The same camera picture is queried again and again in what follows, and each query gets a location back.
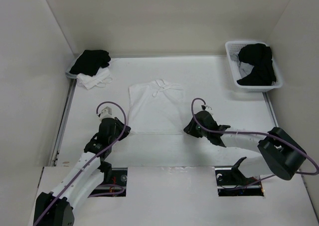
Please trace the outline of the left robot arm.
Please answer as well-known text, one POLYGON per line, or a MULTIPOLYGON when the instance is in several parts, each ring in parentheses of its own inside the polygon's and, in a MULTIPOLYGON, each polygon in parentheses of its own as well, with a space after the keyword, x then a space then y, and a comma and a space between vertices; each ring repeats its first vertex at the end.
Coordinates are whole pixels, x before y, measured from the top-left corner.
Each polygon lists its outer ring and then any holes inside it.
POLYGON ((74 225, 76 209, 98 185, 110 183, 112 166, 105 159, 112 146, 127 137, 130 130, 127 121, 103 118, 98 132, 86 144, 74 168, 53 190, 37 197, 33 225, 74 225))

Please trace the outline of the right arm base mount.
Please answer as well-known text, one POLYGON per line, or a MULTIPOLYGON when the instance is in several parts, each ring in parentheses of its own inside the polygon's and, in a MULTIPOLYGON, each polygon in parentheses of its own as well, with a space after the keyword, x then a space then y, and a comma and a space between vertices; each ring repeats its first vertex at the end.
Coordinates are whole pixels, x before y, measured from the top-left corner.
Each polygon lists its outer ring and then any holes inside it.
POLYGON ((248 197, 248 196, 264 196, 262 184, 247 186, 260 177, 245 177, 238 170, 231 168, 216 168, 217 193, 220 197, 248 197))

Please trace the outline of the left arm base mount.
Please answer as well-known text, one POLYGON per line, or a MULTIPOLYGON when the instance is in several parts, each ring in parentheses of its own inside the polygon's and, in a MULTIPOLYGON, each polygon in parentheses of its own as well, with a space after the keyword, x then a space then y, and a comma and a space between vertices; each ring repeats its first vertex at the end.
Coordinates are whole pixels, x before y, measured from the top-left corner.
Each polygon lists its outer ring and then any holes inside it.
POLYGON ((128 182, 127 168, 113 168, 89 195, 91 197, 125 197, 128 182))

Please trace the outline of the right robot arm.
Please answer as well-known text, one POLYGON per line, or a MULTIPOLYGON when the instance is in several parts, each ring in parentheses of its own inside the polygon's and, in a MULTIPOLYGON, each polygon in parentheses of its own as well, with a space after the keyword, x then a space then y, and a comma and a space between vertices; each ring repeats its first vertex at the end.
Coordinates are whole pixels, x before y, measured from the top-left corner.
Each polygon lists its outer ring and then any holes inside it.
POLYGON ((217 124, 205 110, 195 114, 195 118, 191 119, 183 131, 195 138, 205 137, 216 146, 236 147, 258 153, 253 158, 243 157, 239 166, 231 171, 231 178, 237 184, 259 175, 275 175, 286 181, 291 180, 306 159, 300 154, 305 151, 281 128, 274 127, 271 133, 294 145, 299 151, 269 136, 231 134, 234 128, 217 124))

